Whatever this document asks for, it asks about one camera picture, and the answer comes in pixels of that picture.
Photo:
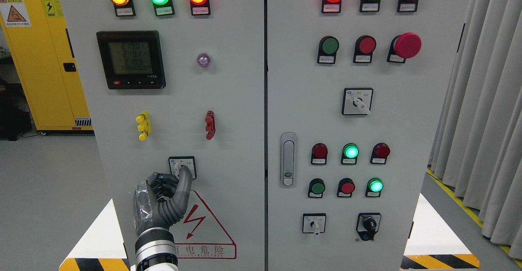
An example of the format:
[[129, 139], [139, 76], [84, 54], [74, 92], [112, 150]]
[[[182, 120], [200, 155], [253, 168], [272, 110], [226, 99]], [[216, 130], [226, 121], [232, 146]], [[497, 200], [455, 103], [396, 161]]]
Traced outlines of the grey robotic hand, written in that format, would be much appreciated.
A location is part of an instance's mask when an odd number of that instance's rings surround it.
[[193, 178], [186, 165], [176, 165], [175, 169], [175, 175], [154, 172], [135, 186], [133, 215], [137, 236], [155, 227], [169, 229], [184, 217]]

